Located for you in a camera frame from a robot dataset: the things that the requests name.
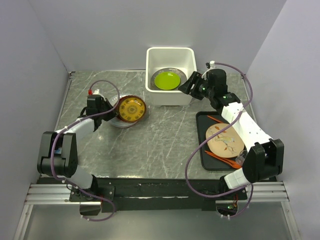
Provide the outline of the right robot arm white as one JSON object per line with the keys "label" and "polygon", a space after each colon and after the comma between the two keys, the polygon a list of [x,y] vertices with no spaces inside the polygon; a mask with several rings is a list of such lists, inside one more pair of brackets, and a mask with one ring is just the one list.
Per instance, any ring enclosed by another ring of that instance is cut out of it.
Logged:
{"label": "right robot arm white", "polygon": [[204,98],[224,118],[228,125],[204,140],[196,150],[233,128],[247,150],[242,167],[222,176],[215,198],[232,198],[247,185],[278,176],[283,171],[284,143],[266,134],[246,111],[246,105],[228,91],[227,74],[211,68],[204,74],[194,71],[179,91],[195,99]]}

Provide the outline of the lime green plate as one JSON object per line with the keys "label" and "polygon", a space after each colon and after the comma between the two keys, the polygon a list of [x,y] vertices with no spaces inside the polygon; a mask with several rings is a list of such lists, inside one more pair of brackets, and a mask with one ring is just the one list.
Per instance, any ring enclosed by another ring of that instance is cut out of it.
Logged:
{"label": "lime green plate", "polygon": [[181,78],[174,72],[161,72],[155,79],[154,84],[157,88],[164,91],[170,91],[177,88],[181,83]]}

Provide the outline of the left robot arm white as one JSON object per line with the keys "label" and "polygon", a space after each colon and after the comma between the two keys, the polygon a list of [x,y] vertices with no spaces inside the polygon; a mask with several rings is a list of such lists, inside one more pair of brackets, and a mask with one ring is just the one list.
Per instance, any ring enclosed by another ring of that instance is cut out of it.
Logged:
{"label": "left robot arm white", "polygon": [[118,116],[117,103],[110,103],[101,94],[87,96],[86,106],[74,123],[56,131],[46,131],[41,136],[37,171],[57,177],[72,185],[71,192],[86,201],[102,197],[97,178],[78,164],[77,143],[86,135],[95,132],[103,121]]}

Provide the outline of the glass plate with deer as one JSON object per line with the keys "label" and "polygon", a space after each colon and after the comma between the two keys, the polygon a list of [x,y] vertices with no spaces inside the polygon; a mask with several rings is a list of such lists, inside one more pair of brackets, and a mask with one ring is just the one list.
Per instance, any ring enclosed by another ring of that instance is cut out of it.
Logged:
{"label": "glass plate with deer", "polygon": [[186,77],[185,73],[184,73],[182,70],[180,70],[180,69],[178,69],[178,68],[172,68],[172,67],[162,68],[162,69],[160,69],[160,70],[157,70],[157,71],[152,75],[152,77],[151,77],[151,79],[150,79],[150,88],[151,88],[152,90],[163,91],[163,90],[157,88],[156,85],[155,85],[155,82],[154,82],[154,81],[155,81],[155,77],[156,77],[159,73],[163,73],[163,72],[173,72],[173,73],[175,73],[175,74],[178,74],[179,77],[180,77],[180,84],[179,84],[179,86],[181,86],[183,83],[185,83],[185,82],[187,81],[187,77]]}

